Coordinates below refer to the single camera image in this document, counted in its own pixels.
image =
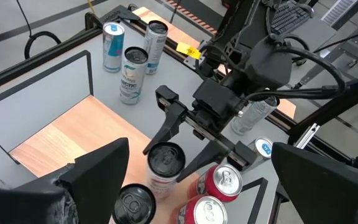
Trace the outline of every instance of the red soda can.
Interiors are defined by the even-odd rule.
[[[190,184],[187,198],[210,195],[223,203],[234,201],[242,189],[240,172],[229,164],[212,166],[207,172]]]
[[[198,195],[175,208],[169,224],[227,224],[227,213],[217,198]]]

